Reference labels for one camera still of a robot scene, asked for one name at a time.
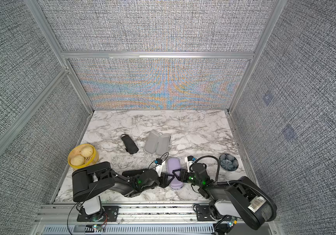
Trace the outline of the grey umbrella case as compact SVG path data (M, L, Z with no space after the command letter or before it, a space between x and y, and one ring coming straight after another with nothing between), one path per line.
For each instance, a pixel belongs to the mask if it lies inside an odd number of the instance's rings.
M170 141L170 134L162 134L152 130L148 134L144 151L150 154L163 155L169 151Z
M181 164L178 158L169 158L167 161L167 171L170 175L170 186L173 190L179 190L184 187L184 183L179 181Z

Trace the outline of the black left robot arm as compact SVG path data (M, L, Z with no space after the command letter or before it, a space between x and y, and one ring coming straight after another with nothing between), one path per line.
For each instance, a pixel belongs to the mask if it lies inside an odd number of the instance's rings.
M105 209L100 194L111 190L132 198L156 187L166 188L173 181L172 174L155 168L117 173L109 162L87 166L72 173L73 201L77 203L78 222L115 221L115 210Z

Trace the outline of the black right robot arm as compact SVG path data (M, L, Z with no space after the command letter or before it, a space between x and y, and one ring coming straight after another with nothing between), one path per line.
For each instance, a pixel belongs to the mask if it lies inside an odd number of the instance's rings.
M216 182L200 163L192 164L189 170L174 170L173 175L180 182L198 187L199 194L210 201L210 214L216 219L225 216L241 218L251 229L258 230L277 216L273 200L246 176Z

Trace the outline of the dark blue flower bowl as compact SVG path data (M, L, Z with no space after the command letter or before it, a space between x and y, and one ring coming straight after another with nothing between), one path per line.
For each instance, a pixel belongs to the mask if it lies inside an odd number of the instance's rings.
M226 171L236 171L239 166L237 158L231 154L221 154L219 162L220 166Z

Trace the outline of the white steamed bun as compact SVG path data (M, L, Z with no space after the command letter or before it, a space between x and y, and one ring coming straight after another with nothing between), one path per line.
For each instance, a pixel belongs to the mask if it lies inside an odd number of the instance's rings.
M76 155L70 160L70 164L72 166L81 166L85 163L85 157L82 155Z
M85 158L90 158L94 154L94 148L92 146L85 146L80 154Z

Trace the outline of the yellow bamboo steamer basket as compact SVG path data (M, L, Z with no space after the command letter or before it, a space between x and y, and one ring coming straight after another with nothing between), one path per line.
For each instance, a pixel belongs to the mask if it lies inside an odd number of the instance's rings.
M75 147L68 155L68 164L74 169L95 165L99 160L99 153L93 145L82 144Z

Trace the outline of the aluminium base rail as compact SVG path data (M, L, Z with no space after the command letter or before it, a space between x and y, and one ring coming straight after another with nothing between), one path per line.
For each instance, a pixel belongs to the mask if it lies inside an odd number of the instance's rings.
M107 222L78 222L73 203L42 205L31 235L282 235L279 220L250 229L238 218L221 224L199 215L204 202L115 202L106 203Z

